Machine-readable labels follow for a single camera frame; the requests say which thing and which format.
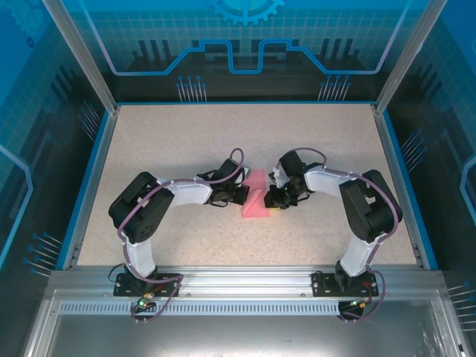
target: work surface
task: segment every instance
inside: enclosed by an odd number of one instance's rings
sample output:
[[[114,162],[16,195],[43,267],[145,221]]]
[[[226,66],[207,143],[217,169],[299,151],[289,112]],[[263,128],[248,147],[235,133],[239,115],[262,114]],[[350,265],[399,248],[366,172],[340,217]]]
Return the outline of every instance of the work surface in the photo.
[[[78,264],[123,262],[108,209],[137,174],[191,178],[217,169],[234,147],[243,148],[246,165],[267,173],[286,151],[314,147],[327,154],[328,167],[379,170],[394,191],[367,104],[123,106]],[[300,156],[307,164],[321,160],[312,152]],[[171,208],[152,237],[156,263],[335,264],[350,240],[342,201],[323,193],[312,194],[296,208],[272,211],[270,218],[243,219],[241,209],[232,204]],[[374,262],[415,263],[404,222]]]

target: pink triangular block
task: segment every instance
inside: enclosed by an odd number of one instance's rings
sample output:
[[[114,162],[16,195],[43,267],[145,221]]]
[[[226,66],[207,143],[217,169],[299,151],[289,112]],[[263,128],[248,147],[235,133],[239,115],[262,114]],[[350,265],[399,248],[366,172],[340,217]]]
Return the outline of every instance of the pink triangular block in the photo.
[[[248,199],[243,205],[243,218],[266,218],[269,210],[265,207],[266,173],[265,170],[252,170],[250,176],[243,182],[250,187]]]

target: purple cable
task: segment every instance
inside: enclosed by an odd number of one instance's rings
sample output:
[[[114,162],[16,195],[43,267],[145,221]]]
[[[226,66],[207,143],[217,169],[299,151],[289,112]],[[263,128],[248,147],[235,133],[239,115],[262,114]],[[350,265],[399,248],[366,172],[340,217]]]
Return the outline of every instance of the purple cable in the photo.
[[[289,154],[290,152],[293,152],[293,151],[301,151],[301,150],[316,152],[317,154],[319,154],[320,156],[322,156],[322,159],[323,159],[323,161],[322,161],[322,166],[323,166],[323,167],[326,166],[327,156],[326,156],[323,152],[321,152],[321,151],[319,151],[319,150],[317,150],[317,149],[314,149],[314,148],[312,148],[312,147],[297,147],[296,149],[289,150],[286,154]],[[278,166],[280,166],[280,163],[281,163],[281,161],[278,161],[278,162],[277,162],[276,168],[277,168]]]
[[[183,278],[177,279],[177,286],[175,288],[173,288],[172,292],[170,293],[169,298],[167,299],[167,301],[165,301],[165,304],[161,307],[161,309],[155,315],[151,316],[150,318],[145,318],[144,319],[145,323],[147,321],[153,321],[156,318],[158,318],[160,315],[162,315],[162,313],[165,311],[167,306],[169,306],[169,303],[172,300],[173,295],[175,295],[176,292],[179,290],[179,287],[180,287],[180,284],[181,284],[182,280],[183,280]],[[131,318],[137,320],[137,315],[134,313],[134,309],[135,309],[135,306],[132,307],[132,309],[131,309]]]
[[[391,212],[392,212],[392,216],[393,216],[393,227],[392,229],[390,230],[390,232],[388,232],[387,234],[385,234],[381,239],[379,239],[379,241],[377,242],[377,244],[373,247],[372,251],[370,252],[370,255],[369,257],[367,258],[367,262],[365,263],[365,268],[367,269],[367,271],[371,274],[375,273],[377,274],[378,276],[380,276],[380,279],[382,279],[382,297],[381,299],[379,300],[379,302],[377,303],[377,305],[375,306],[375,308],[370,312],[368,313],[367,315],[365,315],[363,318],[359,318],[360,321],[363,321],[363,320],[366,320],[368,319],[370,316],[372,316],[373,314],[375,314],[375,312],[379,309],[379,307],[382,305],[383,301],[384,301],[384,298],[385,298],[385,292],[386,292],[386,284],[385,284],[385,278],[384,278],[384,275],[380,272],[380,271],[377,271],[377,270],[372,270],[370,268],[370,264],[372,262],[372,259],[373,257],[375,257],[375,254],[377,253],[377,251],[379,250],[379,246],[382,244],[382,242],[388,238],[390,238],[395,232],[396,232],[396,229],[398,227],[398,224],[399,224],[399,215],[398,213],[396,212],[396,208],[395,206],[393,205],[392,203],[392,200],[390,199],[390,197],[388,197],[388,195],[375,183],[373,183],[371,180],[369,180],[368,178],[360,175],[360,174],[357,174],[357,173],[347,173],[345,171],[340,171],[340,170],[334,170],[334,169],[328,169],[326,167],[326,162],[327,162],[327,157],[322,153],[320,152],[319,150],[316,150],[316,149],[313,149],[311,147],[298,147],[297,149],[294,149],[294,150],[290,150],[290,151],[298,151],[298,150],[309,150],[309,151],[313,151],[313,152],[317,152],[319,155],[321,155],[323,158],[324,158],[324,162],[322,164],[322,166],[324,167],[324,170],[327,171],[328,173],[332,173],[334,175],[338,175],[338,176],[349,176],[349,177],[353,177],[355,179],[358,179],[358,180],[361,180],[363,182],[365,182],[366,184],[368,184],[370,187],[372,187],[385,201],[385,203],[388,205],[388,207],[390,208]]]
[[[156,315],[149,318],[148,319],[149,321],[153,320],[154,318],[157,318],[167,308],[167,305],[169,304],[170,300],[172,299],[172,296],[179,289],[179,287],[181,285],[181,281],[183,280],[184,276],[182,274],[178,274],[175,277],[170,277],[168,279],[162,279],[162,280],[154,280],[154,279],[149,279],[147,277],[141,276],[139,274],[139,272],[135,269],[135,267],[132,266],[132,264],[131,264],[129,252],[127,251],[126,238],[123,237],[123,235],[122,235],[124,227],[126,227],[127,223],[129,223],[131,218],[138,212],[138,210],[140,210],[142,208],[142,206],[146,202],[148,202],[150,200],[150,198],[152,196],[154,196],[159,190],[161,190],[161,189],[163,189],[167,186],[170,186],[171,184],[173,184],[175,182],[187,182],[187,183],[199,183],[199,184],[220,184],[222,182],[227,181],[228,179],[231,179],[233,176],[235,176],[242,169],[243,161],[245,160],[245,153],[239,147],[236,147],[235,149],[231,150],[230,158],[233,158],[233,154],[237,151],[241,154],[241,159],[240,159],[240,161],[237,165],[237,168],[230,175],[228,175],[226,177],[223,177],[221,179],[218,179],[218,180],[214,180],[214,181],[197,180],[197,179],[194,179],[194,178],[189,178],[189,179],[188,178],[180,178],[178,180],[172,180],[172,181],[164,182],[163,184],[160,184],[159,186],[157,186],[153,190],[151,190],[147,195],[145,195],[145,197],[143,197],[142,200],[139,203],[137,203],[137,205],[129,212],[129,214],[126,216],[126,218],[119,225],[118,236],[119,236],[120,240],[122,240],[122,242],[123,242],[123,249],[122,250],[123,250],[123,253],[124,253],[124,257],[126,258],[126,266],[136,278],[138,278],[138,279],[140,279],[140,280],[142,280],[146,283],[151,283],[151,284],[164,284],[164,283],[171,283],[171,282],[176,281],[176,280],[178,281],[177,286],[174,288],[172,294],[167,299],[164,306],[160,309],[160,311]],[[135,314],[134,314],[133,311],[131,313],[131,316],[133,318],[135,317]]]

